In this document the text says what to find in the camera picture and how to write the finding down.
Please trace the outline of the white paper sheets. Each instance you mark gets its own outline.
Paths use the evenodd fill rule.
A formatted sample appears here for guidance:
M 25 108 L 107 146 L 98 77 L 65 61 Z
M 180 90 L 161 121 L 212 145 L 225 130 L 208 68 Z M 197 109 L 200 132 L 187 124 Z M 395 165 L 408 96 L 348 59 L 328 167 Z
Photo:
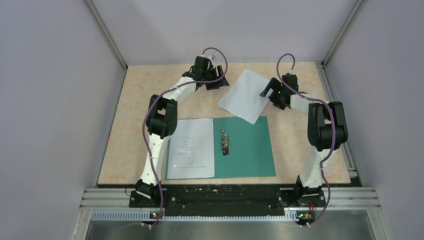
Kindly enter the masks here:
M 218 107 L 254 125 L 269 102 L 269 93 L 265 90 L 269 79 L 245 69 L 235 84 L 218 101 Z

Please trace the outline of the green plastic folder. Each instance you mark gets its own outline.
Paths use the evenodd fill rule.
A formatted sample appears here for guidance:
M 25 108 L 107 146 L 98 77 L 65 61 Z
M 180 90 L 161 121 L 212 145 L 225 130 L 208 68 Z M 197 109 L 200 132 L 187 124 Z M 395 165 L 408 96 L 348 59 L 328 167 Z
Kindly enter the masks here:
M 239 117 L 213 119 L 215 176 L 210 179 L 276 176 L 268 119 L 250 124 Z M 221 132 L 229 136 L 229 155 L 223 155 Z

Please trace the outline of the printed white paper sheet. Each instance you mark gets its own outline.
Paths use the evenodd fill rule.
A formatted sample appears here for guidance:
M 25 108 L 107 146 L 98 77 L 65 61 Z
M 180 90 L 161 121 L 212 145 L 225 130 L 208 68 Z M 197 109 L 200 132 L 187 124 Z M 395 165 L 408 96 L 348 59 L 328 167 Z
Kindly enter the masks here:
M 179 119 L 169 139 L 166 179 L 210 179 L 214 176 L 213 119 Z

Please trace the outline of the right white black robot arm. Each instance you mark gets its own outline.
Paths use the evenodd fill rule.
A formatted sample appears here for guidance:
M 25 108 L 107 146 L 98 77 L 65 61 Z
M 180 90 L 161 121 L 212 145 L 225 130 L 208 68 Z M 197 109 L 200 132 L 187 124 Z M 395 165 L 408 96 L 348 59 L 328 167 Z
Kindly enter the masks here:
M 322 190 L 323 175 L 334 151 L 348 139 L 348 128 L 343 103 L 327 102 L 305 92 L 299 92 L 295 74 L 273 77 L 260 96 L 269 98 L 272 104 L 284 110 L 290 108 L 307 116 L 307 138 L 311 145 L 309 160 L 297 177 L 293 200 L 299 206 L 307 206 Z

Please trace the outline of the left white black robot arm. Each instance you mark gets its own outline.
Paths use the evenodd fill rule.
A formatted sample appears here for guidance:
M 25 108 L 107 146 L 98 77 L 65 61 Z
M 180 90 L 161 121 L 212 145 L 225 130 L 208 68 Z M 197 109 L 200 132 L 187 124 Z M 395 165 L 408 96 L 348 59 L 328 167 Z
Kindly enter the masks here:
M 136 195 L 147 206 L 154 207 L 160 202 L 160 168 L 166 145 L 177 129 L 179 104 L 202 86 L 207 90 L 228 86 L 225 74 L 223 67 L 215 63 L 214 55 L 202 54 L 170 89 L 150 97 L 142 134 L 147 147 L 146 160 L 135 184 Z

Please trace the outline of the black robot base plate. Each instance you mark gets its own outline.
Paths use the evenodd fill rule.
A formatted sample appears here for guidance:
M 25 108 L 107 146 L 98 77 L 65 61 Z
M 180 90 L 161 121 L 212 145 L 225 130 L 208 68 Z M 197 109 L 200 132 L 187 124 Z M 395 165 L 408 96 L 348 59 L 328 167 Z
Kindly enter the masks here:
M 325 196 L 295 198 L 294 184 L 165 184 L 160 197 L 149 200 L 130 194 L 131 208 L 162 208 L 164 216 L 283 216 L 288 208 L 315 210 Z

